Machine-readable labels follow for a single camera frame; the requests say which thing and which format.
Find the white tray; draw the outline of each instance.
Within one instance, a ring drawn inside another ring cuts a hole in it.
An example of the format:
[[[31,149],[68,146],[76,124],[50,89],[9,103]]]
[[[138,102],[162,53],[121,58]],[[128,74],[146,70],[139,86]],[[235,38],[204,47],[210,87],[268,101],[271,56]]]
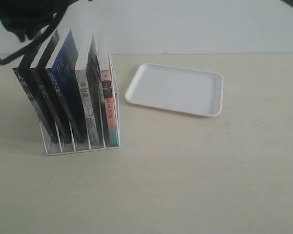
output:
[[[141,65],[125,94],[128,102],[198,116],[220,115],[223,77],[215,72]]]

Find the white wall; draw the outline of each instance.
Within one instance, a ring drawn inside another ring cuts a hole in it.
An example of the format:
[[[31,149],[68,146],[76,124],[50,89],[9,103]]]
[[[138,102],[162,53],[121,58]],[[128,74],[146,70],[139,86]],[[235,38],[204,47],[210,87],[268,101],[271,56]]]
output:
[[[64,27],[102,30],[114,54],[293,52],[293,9],[279,0],[81,0]],[[19,46],[0,25],[0,52]]]

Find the table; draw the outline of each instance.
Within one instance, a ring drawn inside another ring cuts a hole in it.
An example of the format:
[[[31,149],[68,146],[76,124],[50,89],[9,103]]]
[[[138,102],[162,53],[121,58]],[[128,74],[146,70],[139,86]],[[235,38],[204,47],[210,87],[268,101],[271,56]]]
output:
[[[221,73],[222,114],[126,103],[146,62]],[[113,63],[121,148],[55,157],[42,156],[36,114],[0,67],[0,234],[293,234],[293,54]]]

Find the book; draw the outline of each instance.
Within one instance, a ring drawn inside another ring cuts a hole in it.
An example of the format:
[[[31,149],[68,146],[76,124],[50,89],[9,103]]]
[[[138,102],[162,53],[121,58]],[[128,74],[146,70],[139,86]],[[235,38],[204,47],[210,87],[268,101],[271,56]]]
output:
[[[91,145],[102,144],[101,115],[98,106],[98,87],[96,85],[95,65],[93,59],[93,32],[87,32],[79,50],[75,66],[76,79],[84,107],[86,125]]]
[[[56,30],[53,35],[41,45],[40,50],[30,65],[30,71],[33,74],[39,90],[51,111],[54,119],[53,121],[56,122],[59,134],[65,143],[71,143],[72,138],[68,118],[66,117],[66,113],[45,70],[45,67],[59,40],[60,36]]]
[[[74,136],[83,143],[87,135],[85,115],[75,65],[78,58],[77,47],[71,30],[60,35],[55,50],[46,65],[47,74],[66,113]]]
[[[35,82],[29,66],[39,50],[39,46],[27,52],[23,57],[15,62],[12,70],[18,78],[23,90],[33,105],[39,119],[50,135],[52,142],[58,143],[56,126],[53,116],[45,102],[42,93],[39,91],[38,84]]]
[[[119,145],[117,120],[115,113],[115,94],[112,87],[111,70],[108,53],[106,52],[103,35],[98,32],[95,37],[96,54],[100,67],[100,79],[103,89],[105,115],[108,128],[108,143],[111,147]]]

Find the white wire book stand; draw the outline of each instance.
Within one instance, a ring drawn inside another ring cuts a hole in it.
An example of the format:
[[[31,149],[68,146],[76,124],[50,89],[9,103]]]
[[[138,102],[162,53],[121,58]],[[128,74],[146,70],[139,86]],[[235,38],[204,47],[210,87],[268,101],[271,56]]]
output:
[[[120,117],[119,117],[119,92],[117,87],[117,81],[115,78],[114,68],[113,64],[110,59],[110,68],[111,68],[111,77],[112,77],[112,87],[113,92],[115,96],[115,117],[116,117],[116,127],[117,127],[117,134],[118,134],[118,146],[114,147],[108,147],[105,143],[104,137],[103,137],[103,145],[102,146],[92,146],[90,143],[90,137],[87,130],[87,136],[85,143],[78,144],[76,141],[76,138],[74,136],[74,133],[72,131],[72,127],[70,126],[70,132],[72,136],[72,143],[66,144],[64,140],[61,137],[61,134],[59,132],[59,129],[56,125],[56,132],[59,143],[55,144],[52,142],[50,136],[46,132],[41,120],[39,119],[40,124],[40,130],[42,134],[42,141],[43,141],[43,147],[45,151],[46,156],[56,156],[56,155],[65,155],[65,154],[75,154],[75,153],[83,153],[83,152],[91,152],[91,151],[99,151],[99,150],[109,150],[109,149],[118,149],[120,148]],[[102,113],[100,111],[100,118],[101,118],[101,124],[102,124],[102,115],[105,115],[105,113]],[[102,136],[104,136],[104,130],[105,128],[102,127]]]

